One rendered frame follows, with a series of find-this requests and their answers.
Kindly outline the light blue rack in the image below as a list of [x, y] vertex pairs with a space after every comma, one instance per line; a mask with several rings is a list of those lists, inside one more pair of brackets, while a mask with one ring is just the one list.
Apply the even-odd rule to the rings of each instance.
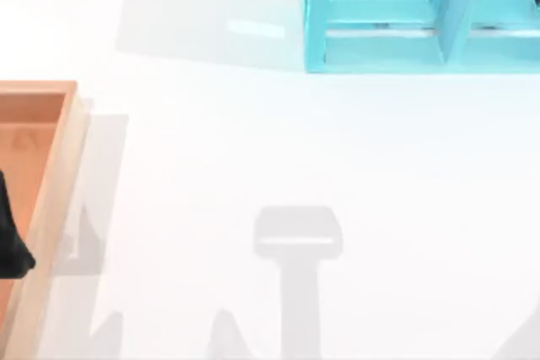
[[540, 73], [540, 0], [303, 0], [311, 73]]

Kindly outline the shallow salmon-coloured box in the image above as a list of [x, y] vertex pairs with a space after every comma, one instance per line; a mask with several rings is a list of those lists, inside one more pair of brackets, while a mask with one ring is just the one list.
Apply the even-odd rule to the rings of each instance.
[[0, 80], [0, 170], [36, 259], [24, 278], [0, 280], [0, 360], [37, 353], [88, 124], [76, 82]]

